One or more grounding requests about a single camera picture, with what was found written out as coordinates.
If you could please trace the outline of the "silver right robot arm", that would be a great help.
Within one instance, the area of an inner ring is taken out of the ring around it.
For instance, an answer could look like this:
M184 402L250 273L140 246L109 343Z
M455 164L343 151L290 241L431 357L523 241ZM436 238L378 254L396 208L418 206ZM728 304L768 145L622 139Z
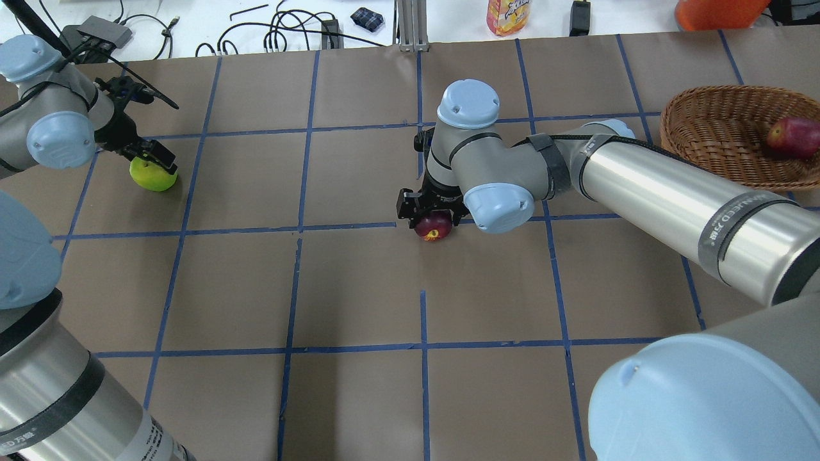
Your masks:
M588 410L600 460L818 459L818 215L636 140L620 120L507 147L500 97L475 79L443 92L410 228L464 216L490 234L528 221L535 203L576 190L626 219L762 310L654 341L598 379Z

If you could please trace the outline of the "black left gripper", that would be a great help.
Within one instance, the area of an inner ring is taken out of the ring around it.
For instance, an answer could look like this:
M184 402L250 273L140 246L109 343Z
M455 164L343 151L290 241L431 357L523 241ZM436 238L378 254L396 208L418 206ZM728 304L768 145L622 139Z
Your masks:
M176 174L176 155L158 140L141 137L135 121L125 112L125 108L130 102L149 105L157 97L173 109L178 109L179 106L162 92L128 76L112 77L108 81L97 77L95 85L101 93L106 94L113 108L110 120L95 131L97 144L128 161L140 159L160 167L167 174Z

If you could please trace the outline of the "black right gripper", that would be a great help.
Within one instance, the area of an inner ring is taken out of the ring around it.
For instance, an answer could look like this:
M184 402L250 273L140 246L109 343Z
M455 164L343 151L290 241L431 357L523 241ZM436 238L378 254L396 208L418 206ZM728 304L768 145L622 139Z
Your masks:
M434 128L423 129L413 139L414 149L423 155L422 185L415 191L399 190L396 211L399 220L407 220L410 229L418 228L423 218L433 212L447 212L454 227L470 215L463 192L452 167L434 148Z

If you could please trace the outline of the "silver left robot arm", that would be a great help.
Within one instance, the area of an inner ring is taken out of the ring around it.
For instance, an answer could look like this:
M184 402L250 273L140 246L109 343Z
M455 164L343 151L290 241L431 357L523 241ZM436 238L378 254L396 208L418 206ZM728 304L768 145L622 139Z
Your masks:
M125 113L159 91L129 77L91 81L35 35L2 44L2 76L19 100L2 111L2 178L33 166L89 163L97 150L131 163L152 191L176 181L175 155ZM14 460L193 460L64 326L62 255L35 215L2 193L2 456Z

